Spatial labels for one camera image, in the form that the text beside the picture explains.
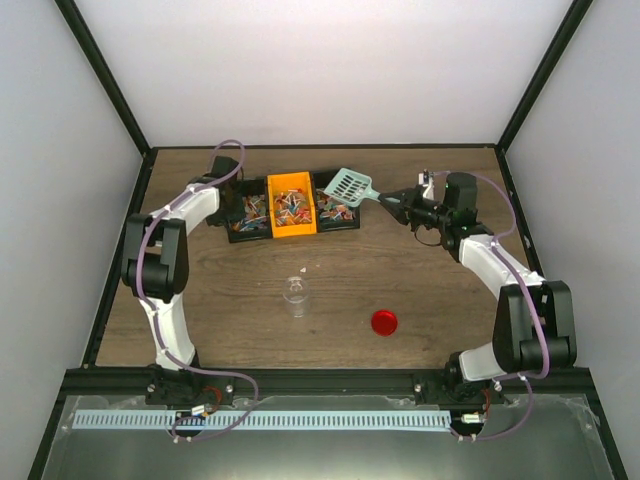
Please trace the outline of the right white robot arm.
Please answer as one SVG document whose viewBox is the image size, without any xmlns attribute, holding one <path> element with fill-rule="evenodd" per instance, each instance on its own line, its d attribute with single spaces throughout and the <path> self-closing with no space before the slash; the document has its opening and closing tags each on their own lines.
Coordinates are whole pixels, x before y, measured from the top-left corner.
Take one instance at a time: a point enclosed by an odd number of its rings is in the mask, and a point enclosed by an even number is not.
<svg viewBox="0 0 640 480">
<path fill-rule="evenodd" d="M 577 359 L 572 295 L 562 281 L 548 281 L 509 254 L 478 219 L 477 176 L 447 175 L 442 200 L 432 195 L 433 175 L 418 185 L 382 194 L 381 205 L 413 231 L 435 229 L 439 246 L 473 272 L 497 300 L 492 338 L 487 344 L 452 356 L 456 370 L 444 378 L 447 396 L 472 399 L 480 381 L 519 375 L 541 379 L 551 370 L 570 368 Z"/>
</svg>

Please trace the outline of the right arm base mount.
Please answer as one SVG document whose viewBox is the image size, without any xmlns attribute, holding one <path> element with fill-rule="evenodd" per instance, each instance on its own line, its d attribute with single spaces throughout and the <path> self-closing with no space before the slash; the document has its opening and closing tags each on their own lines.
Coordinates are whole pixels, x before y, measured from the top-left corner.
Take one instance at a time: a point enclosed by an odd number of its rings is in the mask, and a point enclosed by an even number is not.
<svg viewBox="0 0 640 480">
<path fill-rule="evenodd" d="M 412 377 L 414 395 L 418 402 L 480 410 L 486 407 L 487 400 L 495 397 L 495 394 L 489 392 L 489 381 L 464 380 L 460 356 L 461 351 L 454 352 L 442 368 L 420 370 Z"/>
</svg>

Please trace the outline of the orange candy bin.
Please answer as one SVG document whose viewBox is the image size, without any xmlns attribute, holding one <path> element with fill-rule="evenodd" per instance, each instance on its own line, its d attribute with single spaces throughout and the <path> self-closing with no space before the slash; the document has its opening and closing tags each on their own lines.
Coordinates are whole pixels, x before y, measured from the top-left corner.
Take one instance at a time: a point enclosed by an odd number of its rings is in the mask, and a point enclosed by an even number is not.
<svg viewBox="0 0 640 480">
<path fill-rule="evenodd" d="M 318 232 L 315 193 L 308 171 L 268 175 L 267 187 L 274 238 Z"/>
</svg>

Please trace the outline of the light blue slotted scoop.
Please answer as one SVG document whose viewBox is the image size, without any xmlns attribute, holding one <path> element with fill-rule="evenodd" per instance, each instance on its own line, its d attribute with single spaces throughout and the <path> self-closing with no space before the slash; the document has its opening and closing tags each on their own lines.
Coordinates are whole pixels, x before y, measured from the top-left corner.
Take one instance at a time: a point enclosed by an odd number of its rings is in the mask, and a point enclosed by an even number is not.
<svg viewBox="0 0 640 480">
<path fill-rule="evenodd" d="M 324 188 L 324 193 L 349 207 L 358 207 L 364 200 L 379 202 L 380 193 L 372 179 L 348 168 L 341 168 Z"/>
</svg>

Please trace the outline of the black candy bin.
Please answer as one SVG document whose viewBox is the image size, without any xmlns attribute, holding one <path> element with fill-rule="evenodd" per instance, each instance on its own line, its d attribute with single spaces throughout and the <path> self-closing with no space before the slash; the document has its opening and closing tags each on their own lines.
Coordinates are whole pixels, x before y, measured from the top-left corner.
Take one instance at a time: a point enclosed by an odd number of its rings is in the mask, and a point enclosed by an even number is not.
<svg viewBox="0 0 640 480">
<path fill-rule="evenodd" d="M 325 188 L 337 172 L 337 169 L 333 169 L 310 173 L 317 216 L 317 231 L 320 233 L 360 228 L 359 208 L 349 207 L 328 196 L 325 192 Z"/>
<path fill-rule="evenodd" d="M 225 227 L 230 243 L 272 239 L 268 187 L 265 177 L 244 180 L 239 186 L 242 214 L 236 210 Z"/>
</svg>

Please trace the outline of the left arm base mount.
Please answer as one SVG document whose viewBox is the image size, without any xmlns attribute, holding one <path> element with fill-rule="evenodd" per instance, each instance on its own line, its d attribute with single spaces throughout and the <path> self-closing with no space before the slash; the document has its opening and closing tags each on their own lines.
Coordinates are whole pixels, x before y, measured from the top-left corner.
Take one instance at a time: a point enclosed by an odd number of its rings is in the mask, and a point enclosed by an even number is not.
<svg viewBox="0 0 640 480">
<path fill-rule="evenodd" d="M 150 406 L 193 407 L 201 404 L 229 405 L 236 381 L 187 370 L 168 370 L 157 364 L 146 367 L 148 373 L 145 403 Z"/>
</svg>

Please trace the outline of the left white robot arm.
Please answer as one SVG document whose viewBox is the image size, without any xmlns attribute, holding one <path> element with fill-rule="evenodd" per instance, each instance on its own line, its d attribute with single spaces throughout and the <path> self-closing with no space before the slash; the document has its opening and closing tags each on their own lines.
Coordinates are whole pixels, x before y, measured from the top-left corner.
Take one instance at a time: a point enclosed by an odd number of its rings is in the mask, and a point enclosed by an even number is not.
<svg viewBox="0 0 640 480">
<path fill-rule="evenodd" d="M 243 163 L 216 156 L 205 175 L 150 214 L 132 214 L 125 224 L 121 279 L 142 306 L 152 331 L 155 363 L 175 370 L 170 393 L 181 403 L 204 392 L 198 356 L 190 339 L 183 293 L 189 278 L 188 236 L 206 218 L 224 211 L 223 198 L 237 182 Z"/>
</svg>

